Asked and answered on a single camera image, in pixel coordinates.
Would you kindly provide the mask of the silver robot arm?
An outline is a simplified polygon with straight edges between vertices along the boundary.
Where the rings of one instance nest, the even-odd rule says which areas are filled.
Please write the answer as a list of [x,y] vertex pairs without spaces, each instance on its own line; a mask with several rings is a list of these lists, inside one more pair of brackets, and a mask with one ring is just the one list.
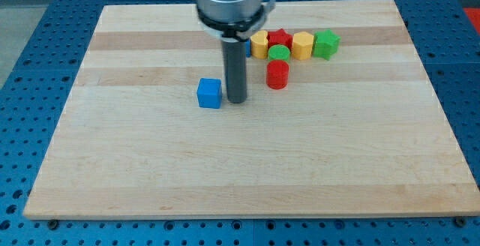
[[221,42],[227,99],[241,104],[248,97],[245,43],[264,26],[275,9],[275,1],[193,1],[205,32]]

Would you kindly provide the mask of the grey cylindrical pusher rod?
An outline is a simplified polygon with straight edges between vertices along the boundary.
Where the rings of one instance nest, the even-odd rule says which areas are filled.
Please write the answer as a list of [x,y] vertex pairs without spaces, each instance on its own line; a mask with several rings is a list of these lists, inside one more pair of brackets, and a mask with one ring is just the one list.
[[246,46],[244,42],[221,42],[227,99],[241,104],[247,99]]

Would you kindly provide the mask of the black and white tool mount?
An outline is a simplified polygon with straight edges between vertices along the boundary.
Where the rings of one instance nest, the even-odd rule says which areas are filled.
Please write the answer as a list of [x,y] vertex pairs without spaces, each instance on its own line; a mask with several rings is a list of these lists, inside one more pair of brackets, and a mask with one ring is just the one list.
[[213,38],[228,43],[245,42],[266,23],[268,15],[275,9],[275,0],[261,4],[259,10],[250,17],[238,22],[220,22],[208,17],[197,8],[197,16],[203,30]]

